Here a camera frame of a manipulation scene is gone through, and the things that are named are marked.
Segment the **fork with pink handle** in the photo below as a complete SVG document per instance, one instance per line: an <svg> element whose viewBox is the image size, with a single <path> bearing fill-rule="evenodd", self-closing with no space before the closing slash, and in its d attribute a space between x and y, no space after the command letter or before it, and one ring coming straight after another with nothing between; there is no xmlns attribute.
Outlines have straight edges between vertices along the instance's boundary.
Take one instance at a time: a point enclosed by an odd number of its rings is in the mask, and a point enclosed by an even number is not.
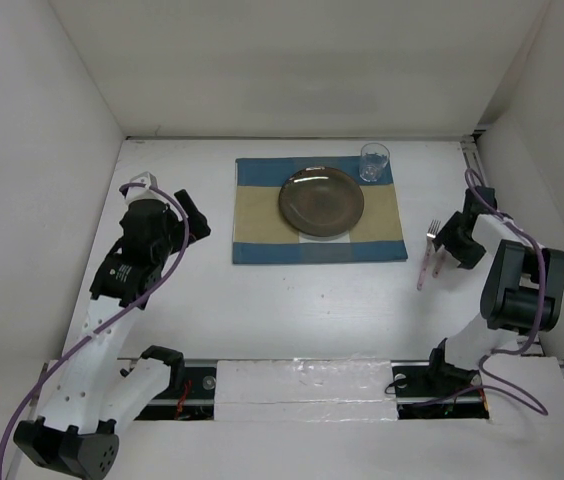
<svg viewBox="0 0 564 480"><path fill-rule="evenodd" d="M420 264L418 280L416 284L416 289L421 291L425 282L426 272L429 266L430 258L432 252L434 251L434 240L440 230L441 221L437 219L433 219L427 229L426 232L426 246L424 255Z"/></svg>

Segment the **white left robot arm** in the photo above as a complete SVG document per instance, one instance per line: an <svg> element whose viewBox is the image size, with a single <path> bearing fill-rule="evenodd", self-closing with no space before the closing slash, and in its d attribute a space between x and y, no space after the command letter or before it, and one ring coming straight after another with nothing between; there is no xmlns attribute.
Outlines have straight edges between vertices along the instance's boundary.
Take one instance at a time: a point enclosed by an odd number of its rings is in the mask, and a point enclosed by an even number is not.
<svg viewBox="0 0 564 480"><path fill-rule="evenodd" d="M186 190L169 195L131 182L120 191L127 203L122 235L95 273L80 339L49 369L62 375L38 417L18 421L13 435L34 464L77 479L105 478L121 434L148 403L185 390L183 354L156 345L115 387L109 381L150 296L185 250L211 233Z"/></svg>

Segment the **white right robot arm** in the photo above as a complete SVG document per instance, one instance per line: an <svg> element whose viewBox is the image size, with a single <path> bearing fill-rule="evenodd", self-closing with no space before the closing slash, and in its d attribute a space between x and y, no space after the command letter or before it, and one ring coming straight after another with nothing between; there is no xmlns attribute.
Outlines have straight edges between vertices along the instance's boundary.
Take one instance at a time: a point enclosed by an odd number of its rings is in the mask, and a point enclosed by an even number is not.
<svg viewBox="0 0 564 480"><path fill-rule="evenodd" d="M424 369L427 387L447 395L468 387L492 355L521 354L522 347L505 348L518 336L534 341L556 326L564 294L564 251L541 246L507 216L485 213L471 223L454 214L436 240L462 267L492 256L479 313L432 350Z"/></svg>

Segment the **brown ceramic plate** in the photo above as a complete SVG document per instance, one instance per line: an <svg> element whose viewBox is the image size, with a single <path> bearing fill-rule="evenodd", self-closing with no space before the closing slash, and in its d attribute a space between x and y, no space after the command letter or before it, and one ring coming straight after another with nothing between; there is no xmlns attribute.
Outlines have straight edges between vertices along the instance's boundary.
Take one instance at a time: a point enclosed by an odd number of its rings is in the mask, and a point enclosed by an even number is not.
<svg viewBox="0 0 564 480"><path fill-rule="evenodd" d="M291 175L278 195L283 219L301 233L334 237L349 231L365 207L359 184L342 170L308 167Z"/></svg>

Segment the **blue beige checked placemat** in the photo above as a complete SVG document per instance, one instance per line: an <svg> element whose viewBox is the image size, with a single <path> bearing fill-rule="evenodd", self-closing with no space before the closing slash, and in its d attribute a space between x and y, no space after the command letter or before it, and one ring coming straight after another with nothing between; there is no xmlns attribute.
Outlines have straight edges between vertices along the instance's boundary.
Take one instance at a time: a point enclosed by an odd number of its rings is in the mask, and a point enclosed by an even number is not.
<svg viewBox="0 0 564 480"><path fill-rule="evenodd" d="M408 259L391 167L374 183L358 174L358 156L238 158L232 261L235 265L400 262ZM318 238L283 218L283 184L307 167L333 167L360 186L364 211L352 229Z"/></svg>

